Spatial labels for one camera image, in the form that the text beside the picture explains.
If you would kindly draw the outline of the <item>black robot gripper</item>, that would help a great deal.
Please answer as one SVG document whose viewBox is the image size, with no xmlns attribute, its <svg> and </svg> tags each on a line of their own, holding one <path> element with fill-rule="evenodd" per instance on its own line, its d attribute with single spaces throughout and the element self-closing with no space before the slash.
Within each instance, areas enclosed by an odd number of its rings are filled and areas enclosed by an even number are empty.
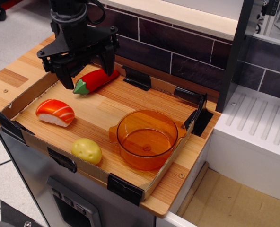
<svg viewBox="0 0 280 227">
<path fill-rule="evenodd" d="M 86 4 L 52 4 L 52 30 L 55 40 L 37 52 L 46 72 L 55 72 L 66 89 L 74 89 L 70 73 L 78 73 L 92 58 L 98 56 L 108 76 L 114 72 L 115 52 L 119 48 L 118 28 L 95 27 Z"/>
</svg>

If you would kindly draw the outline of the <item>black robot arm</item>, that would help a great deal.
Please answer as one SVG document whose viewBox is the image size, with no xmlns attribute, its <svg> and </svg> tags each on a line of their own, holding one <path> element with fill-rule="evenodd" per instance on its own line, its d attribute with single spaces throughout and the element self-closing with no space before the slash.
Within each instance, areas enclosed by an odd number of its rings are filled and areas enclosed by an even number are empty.
<svg viewBox="0 0 280 227">
<path fill-rule="evenodd" d="M 66 89 L 74 89 L 72 78 L 77 76 L 92 59 L 98 57 L 104 72 L 114 71 L 115 52 L 120 47 L 118 29 L 91 27 L 104 21 L 88 15 L 89 0 L 52 0 L 51 28 L 55 40 L 39 50 L 37 57 L 43 61 L 46 72 L 56 74 Z"/>
</svg>

